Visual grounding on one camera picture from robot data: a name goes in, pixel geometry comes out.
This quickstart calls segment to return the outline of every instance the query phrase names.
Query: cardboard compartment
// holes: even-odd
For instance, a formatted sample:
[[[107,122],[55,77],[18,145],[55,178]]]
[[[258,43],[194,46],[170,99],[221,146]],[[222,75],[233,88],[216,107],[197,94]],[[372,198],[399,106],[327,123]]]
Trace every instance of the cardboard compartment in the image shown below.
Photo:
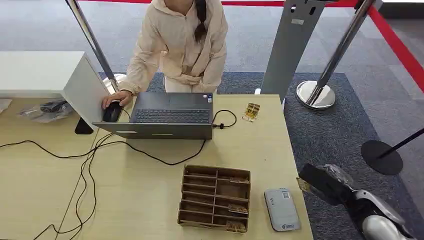
[[[229,217],[244,218],[244,219],[247,219],[249,215],[245,211],[240,211],[240,210],[233,211],[232,209],[221,208],[221,207],[215,207],[213,214],[215,216],[220,215],[220,216],[229,216]]]
[[[214,212],[214,207],[212,205],[181,201],[181,203],[179,204],[179,210],[183,212],[190,211],[190,212],[212,214]]]
[[[207,166],[195,166],[191,165],[191,167],[186,166],[184,169],[184,175],[192,176],[192,177],[209,177],[209,178],[217,178],[217,170],[213,167]]]
[[[190,175],[184,176],[184,179],[182,180],[184,184],[194,184],[194,185],[211,186],[211,187],[215,187],[216,181],[217,180],[215,178],[201,178],[201,177],[193,177]]]
[[[218,169],[218,178],[227,180],[239,180],[243,182],[250,182],[250,171],[231,169],[231,168],[220,168]]]
[[[213,216],[213,224],[225,226],[225,230],[235,233],[246,233],[248,231],[247,219],[230,219],[227,217]]]
[[[185,166],[178,223],[245,233],[250,186],[250,172],[246,170]]]
[[[210,197],[210,196],[194,195],[194,194],[183,194],[181,201],[213,205],[214,204],[214,197],[213,196]]]
[[[178,223],[180,224],[184,221],[211,224],[212,214],[180,211],[178,216]]]
[[[216,194],[248,199],[250,193],[250,184],[233,181],[219,180],[216,186]]]
[[[214,195],[215,194],[215,186],[205,187],[202,185],[188,185],[186,183],[182,184],[182,191],[184,192],[191,192],[191,193],[200,193],[200,194],[207,194],[207,195]]]

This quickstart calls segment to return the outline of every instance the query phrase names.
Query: laptop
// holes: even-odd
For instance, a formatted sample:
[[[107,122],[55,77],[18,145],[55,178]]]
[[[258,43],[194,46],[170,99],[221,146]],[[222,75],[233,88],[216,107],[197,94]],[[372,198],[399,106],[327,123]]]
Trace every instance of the laptop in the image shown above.
[[[126,139],[212,139],[212,93],[141,92],[129,122],[92,124]]]

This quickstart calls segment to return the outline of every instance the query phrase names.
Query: silver pole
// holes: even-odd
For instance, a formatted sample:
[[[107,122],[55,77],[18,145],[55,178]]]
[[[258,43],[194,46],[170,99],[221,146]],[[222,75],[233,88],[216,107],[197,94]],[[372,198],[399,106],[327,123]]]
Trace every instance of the silver pole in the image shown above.
[[[112,72],[112,69],[109,66],[108,61],[106,60],[105,55],[103,54],[103,51],[100,48],[99,43],[97,42],[96,37],[94,36],[93,31],[89,23],[87,22],[86,17],[83,14],[83,11],[81,11],[80,5],[78,4],[77,0],[65,0],[65,1],[67,5],[69,6],[69,8],[71,9],[73,15],[75,16],[75,19],[78,22],[79,26],[81,27],[82,32],[87,38],[87,41],[90,44],[91,49],[93,50],[96,58],[98,59],[101,65],[101,68],[103,69],[107,78],[110,80],[110,84],[112,85],[113,90],[115,90],[115,92],[119,92],[118,83],[115,78],[115,75]]]
[[[331,59],[328,61],[324,72],[319,77],[319,80],[317,82],[304,81],[297,87],[297,99],[306,107],[314,110],[324,110],[334,104],[336,97],[333,90],[327,86],[327,83],[352,40],[359,31],[362,23],[367,17],[368,9],[374,1],[375,0],[364,0],[358,11],[353,16],[349,27],[341,38],[340,43],[332,54]]]

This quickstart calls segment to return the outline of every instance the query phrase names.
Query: light wood tabletop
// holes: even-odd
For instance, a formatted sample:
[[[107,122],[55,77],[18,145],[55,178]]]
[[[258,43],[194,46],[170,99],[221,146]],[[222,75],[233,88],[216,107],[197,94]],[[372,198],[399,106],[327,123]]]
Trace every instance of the light wood tabletop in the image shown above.
[[[16,98],[0,113],[0,145],[32,140],[61,156],[83,154],[96,137],[76,135],[79,116],[37,123],[16,114],[48,99]],[[58,159],[32,143],[0,148],[0,239],[33,239],[49,224],[59,227],[87,159]],[[55,239],[50,229],[39,239]]]
[[[214,112],[231,110],[237,123],[230,128],[214,129],[213,140],[207,141],[202,152],[174,166],[165,165],[122,143],[98,150],[91,171],[95,178],[97,206],[94,217],[83,226],[78,239],[255,239],[310,240],[312,232],[302,191],[296,177],[298,172],[287,132],[285,118],[277,95],[216,95]],[[248,103],[260,105],[254,122],[241,119]],[[120,121],[128,121],[122,114]],[[229,125],[234,117],[219,113],[215,124]],[[100,130],[97,139],[108,132]],[[195,154],[202,140],[125,140],[119,136],[111,141],[127,141],[135,148],[148,152],[168,163],[175,163]],[[248,170],[251,173],[250,210],[245,234],[177,224],[181,184],[185,164]],[[83,188],[78,185],[77,192]],[[264,191],[288,188],[301,222],[301,229],[275,232],[270,223]],[[62,230],[79,224],[71,200]],[[80,205],[80,215],[86,219],[93,209],[93,184]],[[61,234],[59,240],[71,234]]]

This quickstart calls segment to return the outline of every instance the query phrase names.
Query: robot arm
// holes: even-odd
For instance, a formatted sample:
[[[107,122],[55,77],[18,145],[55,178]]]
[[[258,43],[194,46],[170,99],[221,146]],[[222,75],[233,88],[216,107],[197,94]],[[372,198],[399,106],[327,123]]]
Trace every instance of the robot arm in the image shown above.
[[[306,164],[299,176],[312,192],[330,205],[344,205],[365,240],[413,240],[405,220],[384,200],[355,186],[353,179],[335,165]]]

